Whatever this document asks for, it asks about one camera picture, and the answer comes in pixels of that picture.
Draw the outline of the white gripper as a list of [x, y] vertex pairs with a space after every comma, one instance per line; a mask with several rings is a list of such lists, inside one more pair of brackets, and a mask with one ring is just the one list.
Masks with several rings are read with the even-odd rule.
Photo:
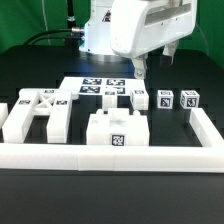
[[170, 67], [177, 40], [194, 30], [196, 12], [197, 0], [114, 0], [111, 48], [117, 55], [134, 58], [134, 77], [143, 80], [147, 71], [147, 56], [143, 54], [165, 45], [160, 65]]

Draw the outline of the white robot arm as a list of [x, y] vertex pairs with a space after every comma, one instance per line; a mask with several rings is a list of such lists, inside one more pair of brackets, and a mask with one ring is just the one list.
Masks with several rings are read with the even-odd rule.
[[127, 58], [134, 77], [146, 77], [148, 53], [161, 48], [160, 64], [173, 64], [179, 40], [196, 24], [198, 0], [91, 0], [80, 52], [97, 61]]

